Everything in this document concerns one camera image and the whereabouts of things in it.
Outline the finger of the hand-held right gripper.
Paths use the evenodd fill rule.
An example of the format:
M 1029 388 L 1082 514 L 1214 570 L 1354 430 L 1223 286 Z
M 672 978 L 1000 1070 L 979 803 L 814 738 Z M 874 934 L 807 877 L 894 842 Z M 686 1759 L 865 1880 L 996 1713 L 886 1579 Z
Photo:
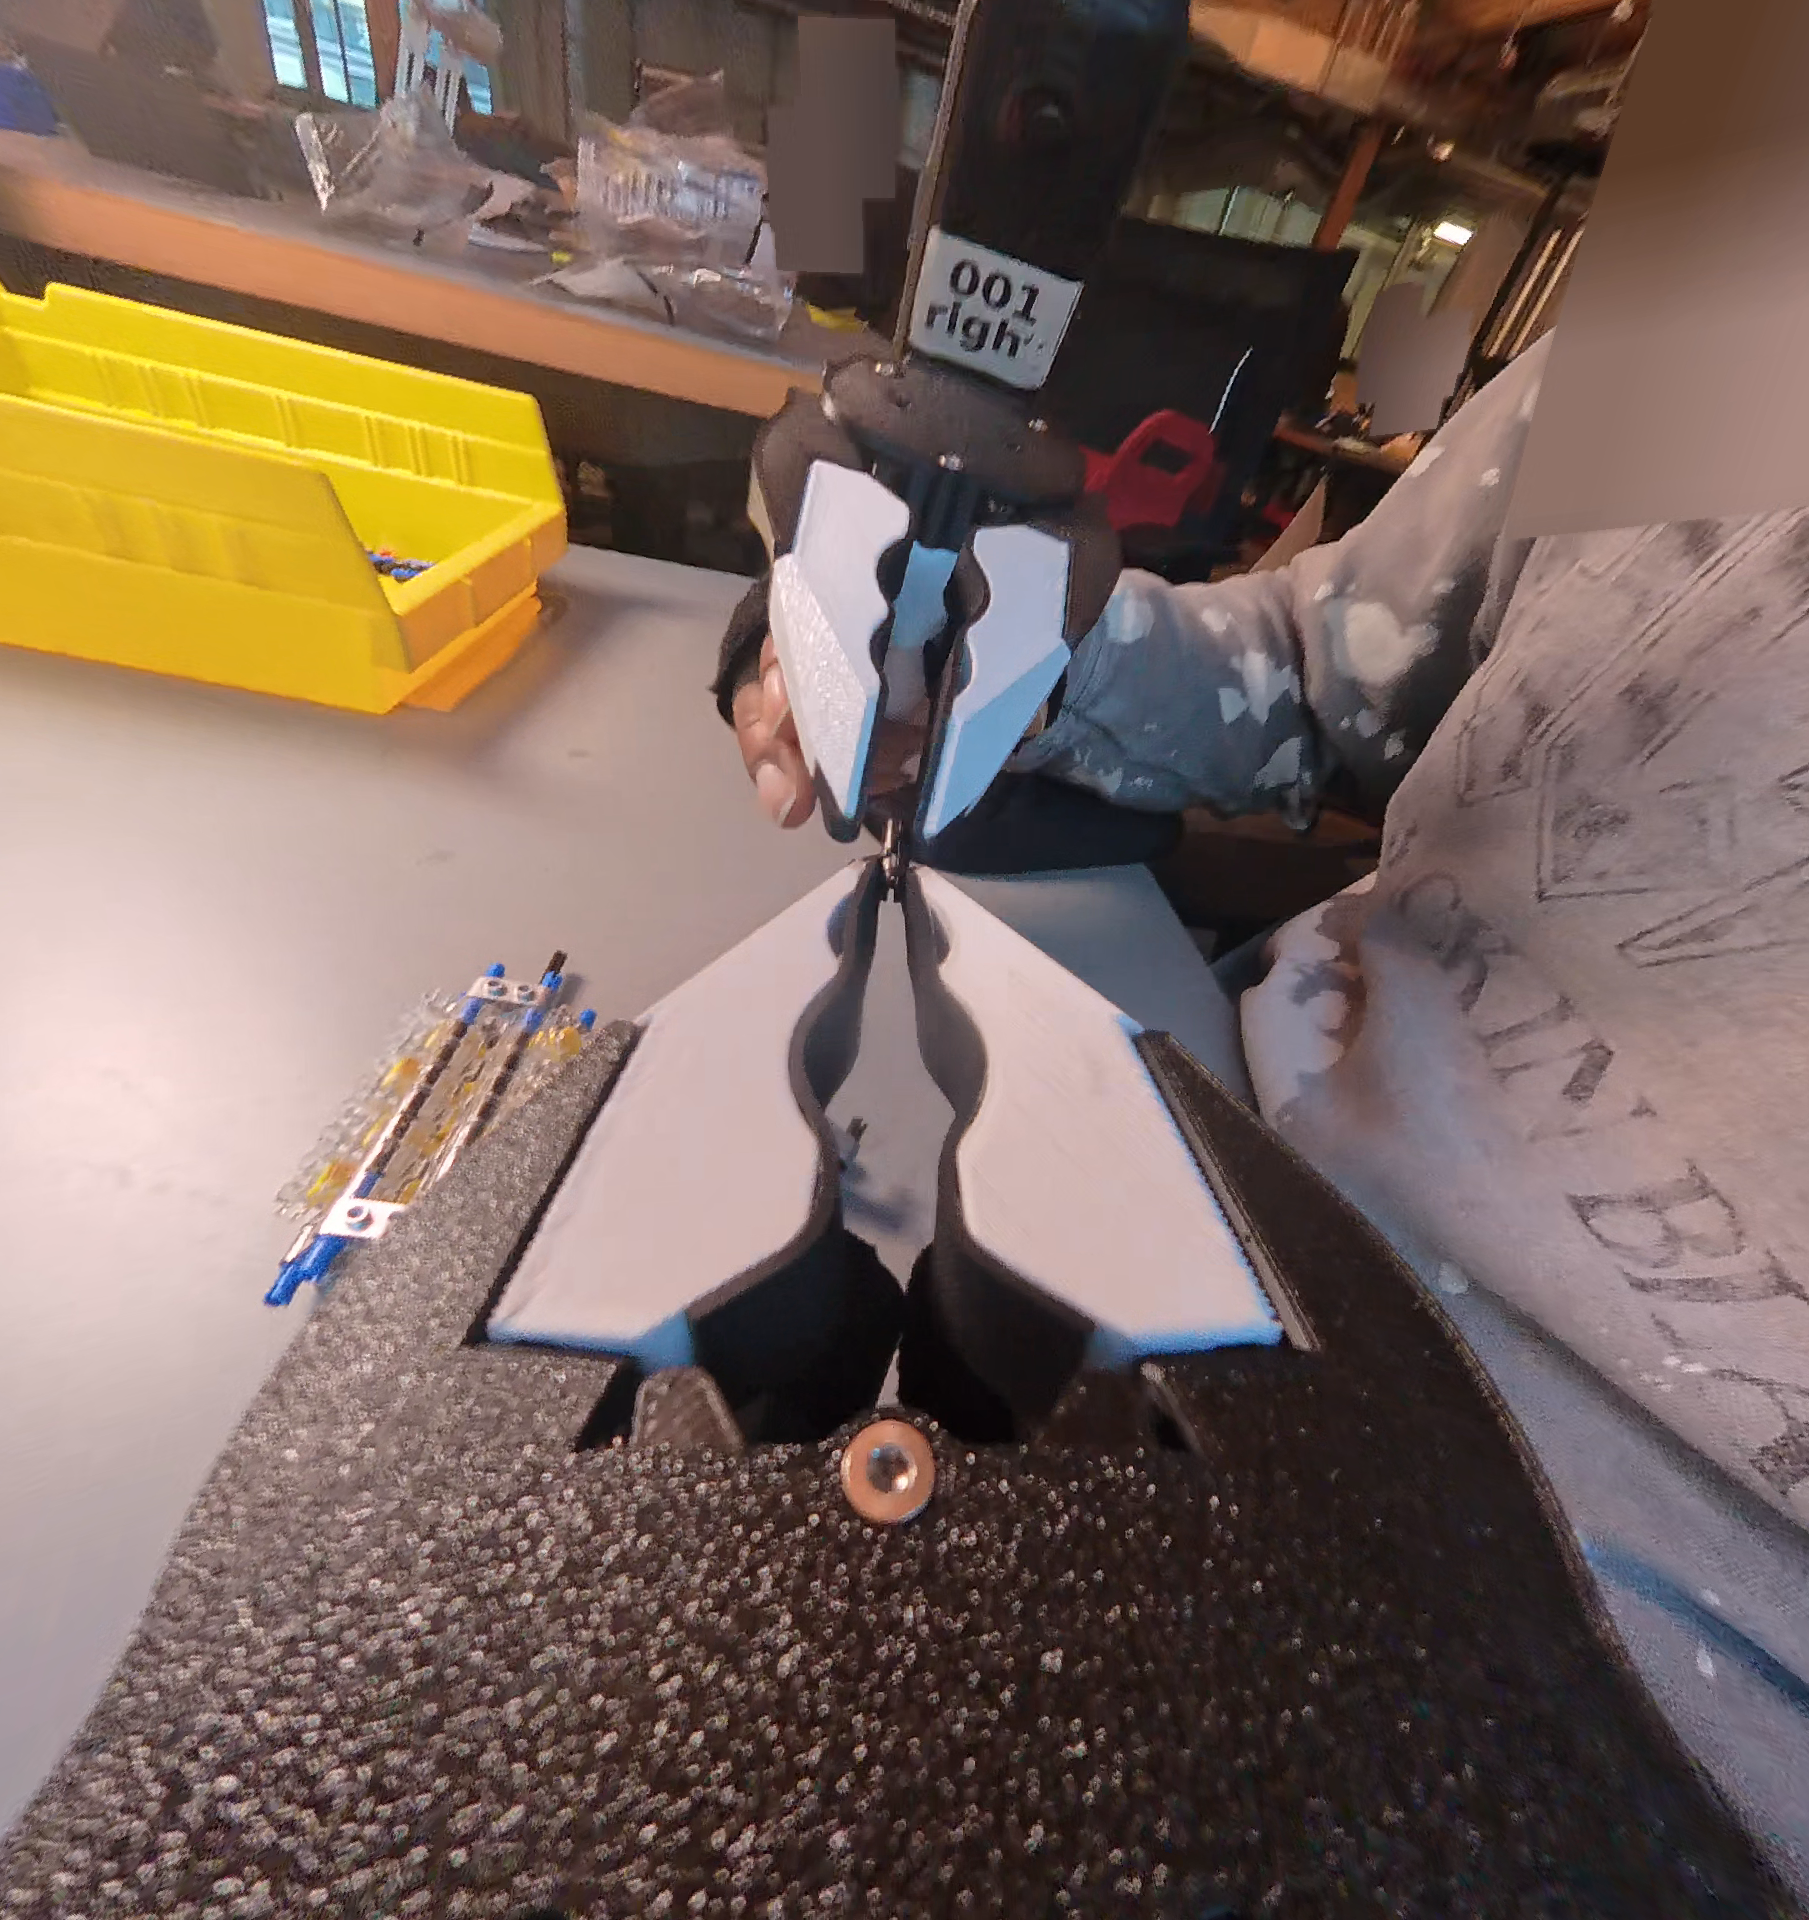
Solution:
M 840 842 L 862 827 L 897 563 L 911 546 L 902 498 L 868 472 L 818 462 L 792 546 L 770 565 L 769 627 L 817 804 Z
M 978 804 L 1061 682 L 1069 563 L 1069 543 L 1029 523 L 987 526 L 965 542 L 957 635 L 918 760 L 918 841 Z

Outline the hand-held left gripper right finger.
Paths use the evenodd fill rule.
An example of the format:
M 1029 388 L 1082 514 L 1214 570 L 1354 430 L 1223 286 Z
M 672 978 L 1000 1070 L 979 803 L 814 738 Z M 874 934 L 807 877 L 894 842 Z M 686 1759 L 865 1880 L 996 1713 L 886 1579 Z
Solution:
M 1143 867 L 902 898 L 922 1057 L 954 1113 L 931 1313 L 976 1375 L 1276 1346 L 1281 1323 L 1141 1053 L 1241 1089 L 1221 988 Z

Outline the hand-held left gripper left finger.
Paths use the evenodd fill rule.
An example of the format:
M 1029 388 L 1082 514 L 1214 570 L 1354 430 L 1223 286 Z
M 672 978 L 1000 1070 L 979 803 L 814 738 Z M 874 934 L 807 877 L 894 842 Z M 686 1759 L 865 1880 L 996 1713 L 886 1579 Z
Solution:
M 652 1003 L 489 1311 L 645 1371 L 883 1374 L 902 1292 L 844 1230 L 845 1081 L 886 877 L 844 867 Z

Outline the transparent toy engine block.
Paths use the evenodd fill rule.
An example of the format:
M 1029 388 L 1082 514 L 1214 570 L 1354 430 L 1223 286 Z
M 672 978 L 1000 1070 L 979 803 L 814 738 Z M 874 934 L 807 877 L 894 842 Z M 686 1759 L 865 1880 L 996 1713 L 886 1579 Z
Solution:
M 362 1087 L 279 1191 L 293 1228 L 265 1292 L 288 1306 L 328 1282 L 439 1187 L 504 1118 L 550 1083 L 594 1040 L 595 1015 L 575 1004 L 569 956 L 534 978 L 489 965 L 465 990 L 426 999 Z

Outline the person's right forearm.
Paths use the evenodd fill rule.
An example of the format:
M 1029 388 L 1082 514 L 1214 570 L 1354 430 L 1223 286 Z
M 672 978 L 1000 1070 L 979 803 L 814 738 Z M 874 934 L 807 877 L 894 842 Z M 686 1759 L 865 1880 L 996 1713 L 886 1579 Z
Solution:
M 1208 585 L 1126 571 L 1041 730 L 928 857 L 979 874 L 1088 861 L 1052 793 L 1382 824 L 1489 659 L 1529 554 L 1507 516 L 1555 340 L 1475 392 L 1341 538 Z

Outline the person's right hand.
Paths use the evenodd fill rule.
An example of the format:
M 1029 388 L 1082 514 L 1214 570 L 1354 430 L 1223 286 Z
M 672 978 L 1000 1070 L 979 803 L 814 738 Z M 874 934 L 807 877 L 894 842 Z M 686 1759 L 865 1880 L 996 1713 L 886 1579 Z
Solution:
M 757 803 L 774 826 L 793 831 L 813 818 L 817 791 L 799 743 L 783 662 L 764 616 L 752 616 L 725 673 L 725 712 Z

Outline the large black panel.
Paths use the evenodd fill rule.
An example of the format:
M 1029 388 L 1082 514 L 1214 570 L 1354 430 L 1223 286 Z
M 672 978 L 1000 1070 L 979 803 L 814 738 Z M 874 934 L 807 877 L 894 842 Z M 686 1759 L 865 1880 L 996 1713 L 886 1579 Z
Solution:
M 1084 283 L 1046 419 L 1109 452 L 1159 410 L 1208 424 L 1244 487 L 1277 419 L 1323 399 L 1346 338 L 1356 252 L 1124 217 Z

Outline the heap of clear plastic bags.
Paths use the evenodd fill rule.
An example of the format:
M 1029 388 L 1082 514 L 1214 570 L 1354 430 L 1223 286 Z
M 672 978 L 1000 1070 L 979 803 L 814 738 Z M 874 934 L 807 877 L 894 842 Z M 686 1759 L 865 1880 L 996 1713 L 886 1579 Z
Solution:
M 774 346 L 792 321 L 767 169 L 729 136 L 718 74 L 625 122 L 589 114 L 569 156 L 518 171 L 481 161 L 426 88 L 372 113 L 305 110 L 293 136 L 331 223 L 508 255 L 569 300 L 742 344 Z

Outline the person's torso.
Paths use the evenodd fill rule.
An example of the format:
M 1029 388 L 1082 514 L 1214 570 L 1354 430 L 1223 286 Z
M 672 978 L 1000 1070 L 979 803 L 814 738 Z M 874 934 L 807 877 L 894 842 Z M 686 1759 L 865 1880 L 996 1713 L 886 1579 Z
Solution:
M 1809 508 L 1537 542 L 1244 1032 L 1809 1907 Z

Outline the wooden workbench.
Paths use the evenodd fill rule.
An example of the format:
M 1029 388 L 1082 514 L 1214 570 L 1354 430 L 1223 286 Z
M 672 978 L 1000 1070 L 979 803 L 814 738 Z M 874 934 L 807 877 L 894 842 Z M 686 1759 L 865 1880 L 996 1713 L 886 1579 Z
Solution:
M 0 132 L 0 228 L 51 252 L 749 416 L 877 348 L 874 334 L 818 325 L 805 308 L 770 348 L 710 338 L 572 300 L 501 255 L 356 236 L 292 205 L 88 156 L 69 137 Z

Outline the yellow storage bin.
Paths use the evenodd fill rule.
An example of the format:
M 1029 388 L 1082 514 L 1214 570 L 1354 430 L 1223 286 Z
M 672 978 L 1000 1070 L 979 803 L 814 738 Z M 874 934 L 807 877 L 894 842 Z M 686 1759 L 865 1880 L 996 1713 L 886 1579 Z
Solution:
M 435 566 L 391 585 L 366 546 Z M 447 711 L 518 650 L 564 550 L 530 395 L 0 286 L 0 645 Z

